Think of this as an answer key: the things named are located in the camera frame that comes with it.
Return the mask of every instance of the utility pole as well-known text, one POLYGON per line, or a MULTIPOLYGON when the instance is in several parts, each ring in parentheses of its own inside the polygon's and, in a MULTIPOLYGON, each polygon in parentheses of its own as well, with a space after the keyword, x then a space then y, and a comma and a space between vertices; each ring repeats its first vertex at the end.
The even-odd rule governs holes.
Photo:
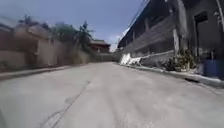
POLYGON ((223 15, 223 10, 222 10, 222 5, 220 0, 216 0, 218 9, 219 9, 219 14, 218 16, 218 23, 219 23, 219 27, 220 27, 220 36, 221 36, 221 47, 219 49, 219 56, 220 56, 220 72, 219 72, 219 77, 221 79, 224 79, 224 15, 223 15))
POLYGON ((224 31, 224 15, 223 15, 223 11, 222 11, 222 5, 220 3, 220 0, 216 0, 216 3, 218 5, 220 18, 221 18, 221 21, 222 21, 222 30, 224 31))

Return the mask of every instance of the road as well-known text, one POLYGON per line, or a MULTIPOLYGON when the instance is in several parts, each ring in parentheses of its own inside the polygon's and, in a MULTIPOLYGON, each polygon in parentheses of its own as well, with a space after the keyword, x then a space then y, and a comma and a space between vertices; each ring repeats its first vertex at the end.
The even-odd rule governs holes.
POLYGON ((223 128, 224 98, 113 63, 0 82, 3 128, 223 128))

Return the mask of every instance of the blue object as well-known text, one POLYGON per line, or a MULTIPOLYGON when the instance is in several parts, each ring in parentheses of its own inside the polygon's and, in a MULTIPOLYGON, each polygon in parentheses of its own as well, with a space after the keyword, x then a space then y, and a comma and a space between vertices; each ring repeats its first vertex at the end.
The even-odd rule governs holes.
POLYGON ((217 60, 205 60, 204 62, 204 76, 218 77, 219 73, 219 61, 217 60))

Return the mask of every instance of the sidewalk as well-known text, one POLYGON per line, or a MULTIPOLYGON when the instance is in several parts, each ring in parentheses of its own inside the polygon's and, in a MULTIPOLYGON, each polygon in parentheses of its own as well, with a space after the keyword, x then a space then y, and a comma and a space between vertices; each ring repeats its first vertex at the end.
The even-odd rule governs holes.
POLYGON ((224 88, 224 81, 221 81, 220 79, 216 79, 216 78, 209 78, 209 77, 205 77, 205 76, 201 76, 197 74, 190 74, 186 72, 174 72, 174 71, 169 72, 169 71, 165 71, 158 68, 148 68, 148 67, 132 67, 132 68, 143 70, 143 71, 161 73, 161 74, 170 75, 176 78, 191 80, 195 82, 200 82, 215 88, 224 88))
POLYGON ((36 70, 23 70, 23 71, 17 71, 17 72, 0 73, 0 80, 34 75, 34 74, 44 73, 44 72, 64 70, 64 69, 71 68, 71 67, 73 67, 73 66, 63 66, 63 67, 58 67, 58 68, 43 68, 43 69, 36 69, 36 70))

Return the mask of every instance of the sky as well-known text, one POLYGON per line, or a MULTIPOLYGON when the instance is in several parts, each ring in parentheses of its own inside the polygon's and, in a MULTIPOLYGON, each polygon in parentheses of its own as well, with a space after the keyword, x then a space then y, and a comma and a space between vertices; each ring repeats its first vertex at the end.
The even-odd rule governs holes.
POLYGON ((0 0, 0 18, 17 21, 25 14, 54 25, 58 22, 78 28, 86 20, 94 38, 116 49, 142 0, 0 0))

